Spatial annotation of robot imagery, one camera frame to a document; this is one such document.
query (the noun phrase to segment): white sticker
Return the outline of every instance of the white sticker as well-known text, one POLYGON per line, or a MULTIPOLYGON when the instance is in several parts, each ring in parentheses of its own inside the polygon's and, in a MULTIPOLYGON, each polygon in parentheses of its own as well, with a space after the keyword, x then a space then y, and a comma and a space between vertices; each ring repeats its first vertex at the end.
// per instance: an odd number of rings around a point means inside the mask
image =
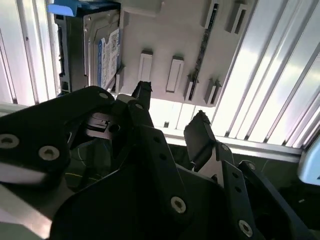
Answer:
POLYGON ((119 28, 110 34, 109 41, 107 43, 105 38, 102 38, 101 41, 101 87, 106 89, 107 85, 117 72, 119 28))

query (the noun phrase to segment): blue drive bracket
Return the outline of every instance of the blue drive bracket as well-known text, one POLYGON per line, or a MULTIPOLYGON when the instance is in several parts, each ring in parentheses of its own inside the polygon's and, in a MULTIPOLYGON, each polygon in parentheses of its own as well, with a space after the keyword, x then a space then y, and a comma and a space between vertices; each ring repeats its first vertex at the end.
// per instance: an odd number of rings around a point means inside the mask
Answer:
POLYGON ((54 0, 53 4, 48 5, 48 12, 52 14, 76 17, 78 8, 95 10, 119 3, 113 1, 79 1, 79 0, 54 0))

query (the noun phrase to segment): ribbed metal panel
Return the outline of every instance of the ribbed metal panel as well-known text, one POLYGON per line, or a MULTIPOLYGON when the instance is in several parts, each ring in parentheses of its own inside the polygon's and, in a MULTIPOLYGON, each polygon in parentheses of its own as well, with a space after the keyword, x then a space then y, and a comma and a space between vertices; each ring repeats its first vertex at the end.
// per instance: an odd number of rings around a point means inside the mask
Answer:
POLYGON ((218 136, 300 148, 319 127, 320 4, 260 0, 212 129, 218 136))
POLYGON ((31 106, 55 98, 56 49, 49 37, 46 2, 0 0, 0 6, 0 102, 31 106))

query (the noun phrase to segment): blue label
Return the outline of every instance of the blue label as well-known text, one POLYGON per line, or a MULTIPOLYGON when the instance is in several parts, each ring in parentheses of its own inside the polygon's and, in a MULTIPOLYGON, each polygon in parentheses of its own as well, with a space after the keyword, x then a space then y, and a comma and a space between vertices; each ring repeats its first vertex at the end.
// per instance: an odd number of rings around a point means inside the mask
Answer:
POLYGON ((102 87, 101 66, 102 66, 102 40, 100 40, 98 44, 98 86, 99 87, 102 87))

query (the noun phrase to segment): hard drive label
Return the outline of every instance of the hard drive label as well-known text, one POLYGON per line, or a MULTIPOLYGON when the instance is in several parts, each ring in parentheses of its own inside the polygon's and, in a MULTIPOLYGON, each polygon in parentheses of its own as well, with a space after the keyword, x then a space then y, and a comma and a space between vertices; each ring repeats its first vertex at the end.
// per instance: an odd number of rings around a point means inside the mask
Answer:
POLYGON ((119 55, 119 28, 113 31, 108 42, 102 38, 98 44, 98 86, 106 89, 115 76, 119 55))

